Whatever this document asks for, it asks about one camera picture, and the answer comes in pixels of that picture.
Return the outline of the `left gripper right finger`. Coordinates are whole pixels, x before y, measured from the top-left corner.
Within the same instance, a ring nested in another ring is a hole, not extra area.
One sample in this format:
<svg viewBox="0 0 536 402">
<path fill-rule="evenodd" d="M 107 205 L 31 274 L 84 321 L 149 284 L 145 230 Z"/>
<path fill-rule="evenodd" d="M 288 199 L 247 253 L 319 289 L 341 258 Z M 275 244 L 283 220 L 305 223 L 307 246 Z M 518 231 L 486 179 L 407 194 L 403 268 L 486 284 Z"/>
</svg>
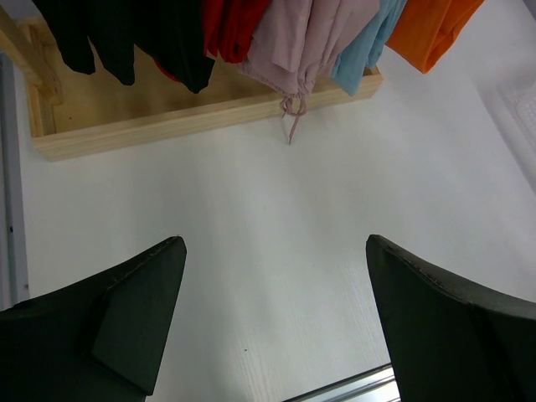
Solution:
<svg viewBox="0 0 536 402">
<path fill-rule="evenodd" d="M 403 401 L 533 401 L 535 305 L 372 234 L 366 260 Z"/>
</svg>

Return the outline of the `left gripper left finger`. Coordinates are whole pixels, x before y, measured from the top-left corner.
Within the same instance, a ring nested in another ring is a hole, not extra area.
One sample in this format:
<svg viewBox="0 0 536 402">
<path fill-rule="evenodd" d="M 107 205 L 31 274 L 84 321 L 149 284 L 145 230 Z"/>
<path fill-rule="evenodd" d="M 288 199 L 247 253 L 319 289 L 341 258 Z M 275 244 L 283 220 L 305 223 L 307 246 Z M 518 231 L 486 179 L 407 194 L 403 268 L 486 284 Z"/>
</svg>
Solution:
<svg viewBox="0 0 536 402">
<path fill-rule="evenodd" d="M 119 265 L 1 313 L 3 401 L 153 395 L 187 257 L 170 237 Z"/>
</svg>

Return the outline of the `orange trousers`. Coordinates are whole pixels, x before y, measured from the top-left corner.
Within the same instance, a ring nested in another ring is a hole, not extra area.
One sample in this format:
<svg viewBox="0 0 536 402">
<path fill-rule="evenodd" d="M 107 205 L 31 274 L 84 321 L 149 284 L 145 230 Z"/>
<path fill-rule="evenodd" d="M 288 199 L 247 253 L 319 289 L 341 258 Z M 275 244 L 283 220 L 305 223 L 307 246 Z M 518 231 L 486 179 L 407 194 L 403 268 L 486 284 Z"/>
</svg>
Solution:
<svg viewBox="0 0 536 402">
<path fill-rule="evenodd" d="M 482 0 L 409 0 L 386 46 L 426 74 L 481 5 Z"/>
</svg>

